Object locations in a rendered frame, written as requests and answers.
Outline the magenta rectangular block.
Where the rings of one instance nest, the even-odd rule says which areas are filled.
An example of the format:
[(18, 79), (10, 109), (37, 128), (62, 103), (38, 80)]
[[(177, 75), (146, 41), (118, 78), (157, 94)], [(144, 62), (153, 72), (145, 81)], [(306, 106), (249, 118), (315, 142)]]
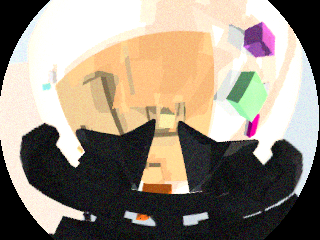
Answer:
[(249, 137), (249, 139), (251, 139), (253, 135), (256, 135), (257, 121), (259, 121), (259, 113), (257, 113), (253, 121), (249, 121), (248, 123), (247, 136)]

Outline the purple cube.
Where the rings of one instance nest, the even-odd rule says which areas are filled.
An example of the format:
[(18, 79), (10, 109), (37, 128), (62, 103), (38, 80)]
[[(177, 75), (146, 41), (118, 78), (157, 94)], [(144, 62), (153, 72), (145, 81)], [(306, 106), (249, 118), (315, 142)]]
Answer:
[(268, 25), (263, 23), (252, 25), (251, 28), (245, 29), (244, 33), (244, 47), (247, 48), (252, 56), (265, 57), (265, 56), (275, 56), (275, 35), (268, 28)]

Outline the green block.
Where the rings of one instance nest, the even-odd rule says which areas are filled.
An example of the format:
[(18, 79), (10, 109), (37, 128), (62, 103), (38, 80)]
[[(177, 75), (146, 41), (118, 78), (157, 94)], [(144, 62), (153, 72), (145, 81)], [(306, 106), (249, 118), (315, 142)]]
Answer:
[(264, 84), (261, 83), (256, 71), (241, 72), (227, 97), (236, 112), (248, 121), (255, 119), (265, 99), (267, 99), (267, 89), (264, 89)]

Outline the teal block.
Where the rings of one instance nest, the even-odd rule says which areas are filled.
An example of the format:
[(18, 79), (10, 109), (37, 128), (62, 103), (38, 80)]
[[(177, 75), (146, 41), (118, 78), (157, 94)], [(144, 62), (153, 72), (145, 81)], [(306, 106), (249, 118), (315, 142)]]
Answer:
[(51, 85), (49, 85), (49, 83), (48, 84), (43, 84), (43, 87), (41, 87), (41, 88), (44, 88), (43, 89), (43, 91), (47, 91), (47, 89), (49, 89), (49, 91), (51, 91)]

